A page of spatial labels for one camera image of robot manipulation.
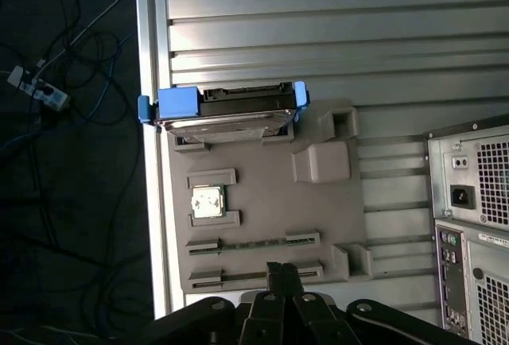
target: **computer tower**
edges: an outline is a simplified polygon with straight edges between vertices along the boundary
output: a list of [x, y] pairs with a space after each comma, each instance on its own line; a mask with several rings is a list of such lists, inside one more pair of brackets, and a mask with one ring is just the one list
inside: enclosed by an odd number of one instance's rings
[[443, 326], [509, 344], [509, 116], [426, 139]]

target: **blue plastic clip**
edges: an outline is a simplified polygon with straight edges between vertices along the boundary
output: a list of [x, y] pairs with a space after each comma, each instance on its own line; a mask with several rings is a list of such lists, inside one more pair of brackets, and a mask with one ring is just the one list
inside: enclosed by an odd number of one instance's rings
[[299, 120], [299, 114], [309, 107], [309, 92], [303, 81], [296, 81], [293, 83], [293, 89], [295, 90], [295, 101], [297, 103], [297, 113], [293, 120], [297, 122]]
[[197, 87], [173, 87], [157, 91], [159, 118], [200, 116]]
[[138, 119], [142, 124], [152, 123], [152, 107], [149, 96], [138, 96]]

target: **hard drive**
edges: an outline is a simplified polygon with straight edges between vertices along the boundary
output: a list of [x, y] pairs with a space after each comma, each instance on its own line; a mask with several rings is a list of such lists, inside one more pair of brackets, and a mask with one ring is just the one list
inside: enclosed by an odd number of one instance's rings
[[284, 132], [308, 105], [301, 81], [203, 93], [174, 87], [158, 91], [153, 124], [188, 144], [251, 141]]

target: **ribbed metal panel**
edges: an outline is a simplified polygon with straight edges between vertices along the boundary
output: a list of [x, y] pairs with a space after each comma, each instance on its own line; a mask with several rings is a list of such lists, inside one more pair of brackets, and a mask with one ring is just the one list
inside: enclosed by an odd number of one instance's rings
[[509, 112], [509, 0], [167, 0], [167, 10], [172, 84], [303, 79], [312, 99], [357, 106], [376, 276], [338, 290], [387, 298], [425, 285], [388, 302], [436, 322], [420, 134]]

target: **circular hole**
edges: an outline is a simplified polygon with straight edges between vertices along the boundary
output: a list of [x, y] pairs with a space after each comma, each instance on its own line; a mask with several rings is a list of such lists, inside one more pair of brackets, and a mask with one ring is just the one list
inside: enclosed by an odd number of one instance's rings
[[476, 278], [477, 280], [484, 279], [484, 272], [481, 268], [474, 268], [473, 274], [474, 274], [474, 278]]

